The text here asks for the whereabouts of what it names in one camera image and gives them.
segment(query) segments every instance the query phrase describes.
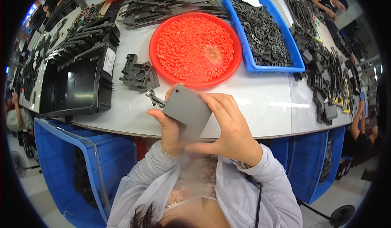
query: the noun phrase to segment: finger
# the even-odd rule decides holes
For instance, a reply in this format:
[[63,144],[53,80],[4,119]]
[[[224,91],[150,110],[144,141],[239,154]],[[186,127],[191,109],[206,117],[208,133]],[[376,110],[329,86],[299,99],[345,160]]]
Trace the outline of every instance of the finger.
[[214,113],[220,128],[228,126],[232,123],[232,118],[220,103],[216,101],[211,95],[201,92],[201,99],[208,104],[210,110]]
[[147,111],[147,114],[154,117],[162,127],[169,127],[169,118],[159,109],[153,108]]
[[232,119],[238,118],[240,116],[241,113],[239,111],[238,105],[233,98],[231,101],[227,94],[221,93],[211,93],[210,96],[216,99],[216,101],[222,105],[222,107],[225,109],[225,111],[227,111]]
[[185,83],[184,83],[184,82],[181,82],[181,83],[174,84],[174,85],[167,91],[166,96],[164,97],[164,101],[165,101],[165,102],[167,102],[167,100],[170,98],[172,92],[174,91],[174,88],[175,88],[178,84],[184,85]]
[[218,154],[216,151],[216,142],[214,143],[194,143],[185,147],[187,152],[198,152],[204,154]]

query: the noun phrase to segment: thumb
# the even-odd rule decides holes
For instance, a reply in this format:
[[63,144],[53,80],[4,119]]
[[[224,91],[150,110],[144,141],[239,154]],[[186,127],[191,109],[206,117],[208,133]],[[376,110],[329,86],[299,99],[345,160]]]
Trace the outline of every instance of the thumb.
[[159,124],[162,127],[168,127],[169,126],[169,118],[162,111],[160,111],[159,109],[152,108],[152,109],[147,111],[147,114],[149,116],[152,116],[152,117],[156,118],[156,120],[159,122]]
[[216,151],[217,144],[214,143],[193,143],[185,147],[185,151],[187,152],[198,152],[205,154],[218,154]]

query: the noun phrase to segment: hand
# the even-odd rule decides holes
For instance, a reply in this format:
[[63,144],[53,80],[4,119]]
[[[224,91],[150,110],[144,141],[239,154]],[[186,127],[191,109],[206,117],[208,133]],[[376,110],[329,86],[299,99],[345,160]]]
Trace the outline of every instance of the hand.
[[12,103],[17,106],[18,105],[18,101],[19,101],[19,96],[16,92],[13,92],[12,93],[12,99],[11,99]]
[[[174,84],[166,93],[164,101],[167,102],[177,84]],[[147,111],[147,114],[156,118],[161,125],[161,146],[169,155],[177,156],[185,147],[185,144],[179,140],[178,123],[165,115],[161,110],[153,108]]]
[[331,20],[338,21],[337,16],[335,15],[335,13],[330,8],[326,8],[325,12],[330,17]]
[[361,100],[359,102],[359,111],[364,111],[364,107],[365,107],[365,101]]
[[233,97],[203,92],[200,95],[214,113],[221,128],[221,135],[214,143],[190,144],[185,150],[220,155],[242,161],[250,167],[257,165],[262,158],[262,148],[253,139],[246,119]]

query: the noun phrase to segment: floral lace pattern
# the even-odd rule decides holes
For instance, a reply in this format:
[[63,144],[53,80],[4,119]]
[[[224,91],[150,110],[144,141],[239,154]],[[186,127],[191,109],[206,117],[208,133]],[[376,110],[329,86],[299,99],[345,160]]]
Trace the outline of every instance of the floral lace pattern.
[[193,197],[216,198],[217,158],[204,156],[184,166],[167,200],[165,209]]

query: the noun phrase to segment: jacket sleeve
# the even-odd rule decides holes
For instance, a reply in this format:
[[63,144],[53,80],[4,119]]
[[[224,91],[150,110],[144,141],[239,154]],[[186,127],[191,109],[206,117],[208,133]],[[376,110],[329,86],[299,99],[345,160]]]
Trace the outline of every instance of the jacket sleeve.
[[243,162],[237,161],[237,168],[262,183],[262,197],[265,197],[280,215],[281,222],[278,227],[301,228],[303,226],[301,210],[292,192],[285,169],[273,157],[270,148],[263,144],[260,146],[263,155],[256,166],[248,168]]
[[167,157],[159,148],[160,141],[152,145],[145,157],[122,177],[115,194],[107,227],[123,227],[124,217],[138,198],[158,177],[169,172],[177,160]]

